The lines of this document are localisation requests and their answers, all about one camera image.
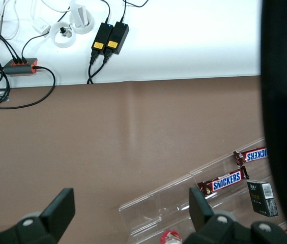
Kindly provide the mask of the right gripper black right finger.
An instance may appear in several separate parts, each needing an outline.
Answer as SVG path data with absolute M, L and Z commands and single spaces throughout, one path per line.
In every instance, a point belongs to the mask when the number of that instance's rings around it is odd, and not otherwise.
M 234 221 L 224 213 L 215 214 L 198 188 L 189 190 L 189 214 L 195 232 L 188 243 L 232 243 Z

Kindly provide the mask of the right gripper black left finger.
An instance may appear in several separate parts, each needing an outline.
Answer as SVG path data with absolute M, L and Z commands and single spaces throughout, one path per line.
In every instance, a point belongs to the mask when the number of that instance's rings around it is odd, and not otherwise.
M 62 189 L 39 214 L 16 225 L 18 243 L 58 243 L 75 216 L 74 190 Z

